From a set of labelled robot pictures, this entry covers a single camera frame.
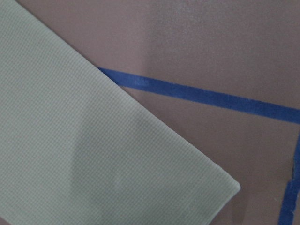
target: light green cloth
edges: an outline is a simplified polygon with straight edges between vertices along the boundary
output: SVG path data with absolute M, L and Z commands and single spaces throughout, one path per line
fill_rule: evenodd
M 239 184 L 12 0 L 0 0 L 0 217 L 206 225 Z

